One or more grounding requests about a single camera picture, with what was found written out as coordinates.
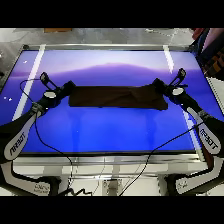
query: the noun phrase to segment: screen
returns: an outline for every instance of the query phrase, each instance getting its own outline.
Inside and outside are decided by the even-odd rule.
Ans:
[[[19,106],[21,81],[28,79],[38,51],[23,51],[0,97],[0,124],[12,121]],[[46,50],[35,78],[46,72],[57,85],[72,80],[77,86],[143,86],[159,78],[169,84],[184,68],[187,93],[212,116],[223,115],[204,75],[189,52],[170,51],[172,63],[164,51],[118,50]],[[46,87],[34,81],[29,96],[38,101]],[[193,118],[180,106],[168,103],[168,110],[135,108],[69,107],[68,97],[37,120],[38,131],[45,143],[64,153],[148,152],[185,132]],[[31,108],[26,100],[23,113]],[[200,147],[194,131],[165,145],[158,151],[184,152]],[[26,154],[56,153],[38,139],[34,125],[23,149]]]

